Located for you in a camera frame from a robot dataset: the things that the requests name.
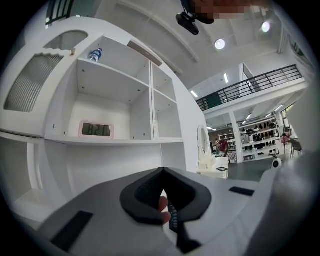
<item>metal railing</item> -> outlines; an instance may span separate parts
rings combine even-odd
[[[73,4],[74,0],[51,0],[47,11],[48,21],[45,24],[49,25],[58,20],[70,18]]]
[[[302,78],[296,65],[286,66],[253,78],[235,83],[229,87],[218,90],[199,100],[197,104],[202,111],[220,106],[236,99],[254,94],[284,83]]]

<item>digital clock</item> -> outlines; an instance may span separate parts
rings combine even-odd
[[[84,137],[84,138],[96,137],[101,139],[113,139],[114,125],[82,120],[80,122],[80,127],[79,127],[79,137]]]

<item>plastic bottle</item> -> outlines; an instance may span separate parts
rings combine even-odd
[[[98,62],[98,60],[101,58],[101,56],[102,56],[102,49],[99,48],[89,54],[88,60],[93,61],[93,62]]]

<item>red shirt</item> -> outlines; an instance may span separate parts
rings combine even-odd
[[[220,140],[219,146],[219,150],[225,152],[228,147],[228,142],[226,140]]]

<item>black strip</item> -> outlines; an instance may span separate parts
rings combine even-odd
[[[90,212],[79,211],[51,240],[56,247],[68,252],[92,218]]]
[[[248,196],[248,197],[252,197],[252,195],[255,192],[254,190],[242,188],[242,187],[238,187],[238,186],[233,186],[232,188],[229,189],[229,191],[237,193],[237,194],[241,194],[244,196]]]

